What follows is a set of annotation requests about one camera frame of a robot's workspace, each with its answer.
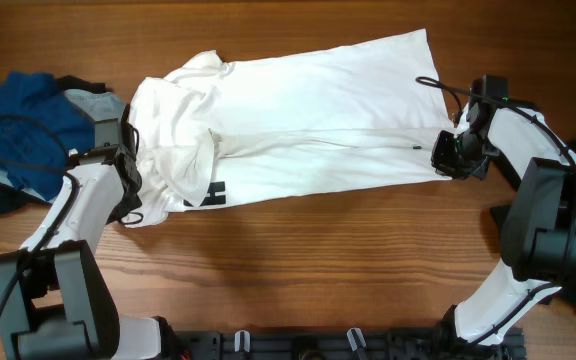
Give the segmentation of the white t-shirt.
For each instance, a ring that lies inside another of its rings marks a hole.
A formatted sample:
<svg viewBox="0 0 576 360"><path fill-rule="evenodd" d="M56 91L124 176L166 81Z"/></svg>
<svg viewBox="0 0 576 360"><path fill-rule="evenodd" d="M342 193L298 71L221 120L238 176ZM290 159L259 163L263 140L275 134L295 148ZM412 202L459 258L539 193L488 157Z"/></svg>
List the white t-shirt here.
<svg viewBox="0 0 576 360"><path fill-rule="evenodd" d="M141 206L130 227L174 212L437 179L452 124L424 30L283 57L204 51L138 86Z"/></svg>

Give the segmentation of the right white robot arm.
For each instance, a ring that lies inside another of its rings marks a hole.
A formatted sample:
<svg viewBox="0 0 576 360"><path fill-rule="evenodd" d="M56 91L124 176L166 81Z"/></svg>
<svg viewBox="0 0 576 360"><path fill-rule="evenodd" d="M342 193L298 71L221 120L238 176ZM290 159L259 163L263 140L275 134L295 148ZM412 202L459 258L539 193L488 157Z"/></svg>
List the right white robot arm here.
<svg viewBox="0 0 576 360"><path fill-rule="evenodd" d="M501 258L482 285L435 327L435 354L490 354L532 307L576 286L576 158L527 104L471 96L467 128L440 133L432 164L453 178L480 177L507 159L519 178L500 226Z"/></svg>

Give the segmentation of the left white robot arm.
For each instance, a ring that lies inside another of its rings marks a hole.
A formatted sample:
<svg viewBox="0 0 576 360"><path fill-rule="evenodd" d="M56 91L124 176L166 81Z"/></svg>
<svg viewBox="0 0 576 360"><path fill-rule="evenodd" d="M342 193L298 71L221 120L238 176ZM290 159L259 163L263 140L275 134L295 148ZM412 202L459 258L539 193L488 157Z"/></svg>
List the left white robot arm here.
<svg viewBox="0 0 576 360"><path fill-rule="evenodd" d="M8 359L158 359L162 322L119 315L95 260L104 227L137 205L123 145L74 157L46 218L0 254L0 338Z"/></svg>

